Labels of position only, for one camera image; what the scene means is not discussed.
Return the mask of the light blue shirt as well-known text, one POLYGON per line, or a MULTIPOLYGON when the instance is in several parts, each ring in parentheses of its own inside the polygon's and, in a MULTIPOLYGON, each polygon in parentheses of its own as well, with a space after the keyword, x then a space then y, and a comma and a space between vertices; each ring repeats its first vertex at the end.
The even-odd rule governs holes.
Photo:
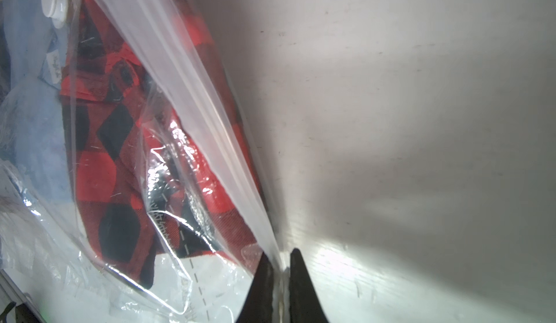
POLYGON ((68 28, 41 0, 1 0, 1 158, 22 178, 24 198, 72 203, 59 92, 68 28))

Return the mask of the clear plastic vacuum bag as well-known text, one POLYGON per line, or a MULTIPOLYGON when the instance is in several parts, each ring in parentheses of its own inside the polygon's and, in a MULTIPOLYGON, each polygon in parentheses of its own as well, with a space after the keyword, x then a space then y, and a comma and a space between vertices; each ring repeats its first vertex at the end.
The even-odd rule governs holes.
POLYGON ((272 322, 278 262, 194 0, 1 0, 1 266, 78 322, 272 322))

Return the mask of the red black plaid shirt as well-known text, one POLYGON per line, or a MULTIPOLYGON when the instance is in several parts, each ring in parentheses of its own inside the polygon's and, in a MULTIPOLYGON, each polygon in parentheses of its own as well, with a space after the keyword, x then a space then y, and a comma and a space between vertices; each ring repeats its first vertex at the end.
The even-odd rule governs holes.
POLYGON ((75 200, 95 255, 150 289, 155 259, 221 256, 256 272, 261 249, 204 154, 95 0, 81 0, 63 70, 75 200))

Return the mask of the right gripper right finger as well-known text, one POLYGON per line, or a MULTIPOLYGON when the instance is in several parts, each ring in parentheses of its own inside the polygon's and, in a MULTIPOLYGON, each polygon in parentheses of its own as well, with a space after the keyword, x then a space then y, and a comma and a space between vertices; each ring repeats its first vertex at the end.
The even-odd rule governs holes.
POLYGON ((291 323, 328 323, 299 249, 290 254, 289 302, 291 323))

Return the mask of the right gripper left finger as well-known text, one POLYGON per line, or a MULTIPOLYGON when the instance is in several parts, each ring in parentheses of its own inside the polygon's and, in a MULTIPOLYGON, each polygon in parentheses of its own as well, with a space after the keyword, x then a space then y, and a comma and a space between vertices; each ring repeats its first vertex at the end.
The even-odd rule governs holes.
POLYGON ((253 282, 236 323, 271 323, 275 271, 265 253, 261 255, 253 282))

